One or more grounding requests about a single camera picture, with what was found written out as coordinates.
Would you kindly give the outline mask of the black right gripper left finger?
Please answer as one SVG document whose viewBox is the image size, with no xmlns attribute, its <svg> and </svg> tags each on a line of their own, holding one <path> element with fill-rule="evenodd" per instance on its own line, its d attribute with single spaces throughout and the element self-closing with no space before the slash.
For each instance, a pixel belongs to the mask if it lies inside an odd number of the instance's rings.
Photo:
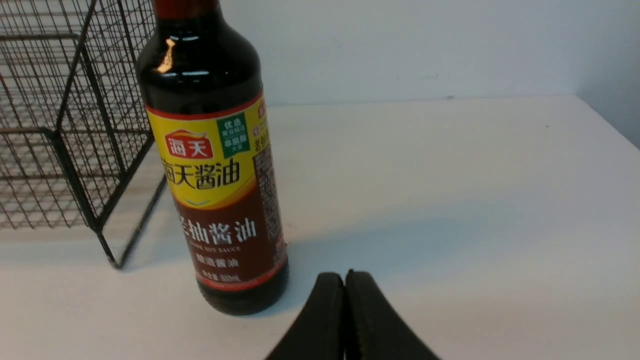
<svg viewBox="0 0 640 360">
<path fill-rule="evenodd" d="M 344 309 L 341 276 L 334 272 L 318 274 L 301 312 L 266 359 L 343 360 Z"/>
</svg>

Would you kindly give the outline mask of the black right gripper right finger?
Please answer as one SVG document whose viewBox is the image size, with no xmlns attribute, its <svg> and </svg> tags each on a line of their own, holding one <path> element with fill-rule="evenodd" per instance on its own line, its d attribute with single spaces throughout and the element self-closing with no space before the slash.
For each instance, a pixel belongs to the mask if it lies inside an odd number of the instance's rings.
<svg viewBox="0 0 640 360">
<path fill-rule="evenodd" d="M 396 312 L 370 273 L 348 271 L 345 299 L 346 360 L 438 360 Z"/>
</svg>

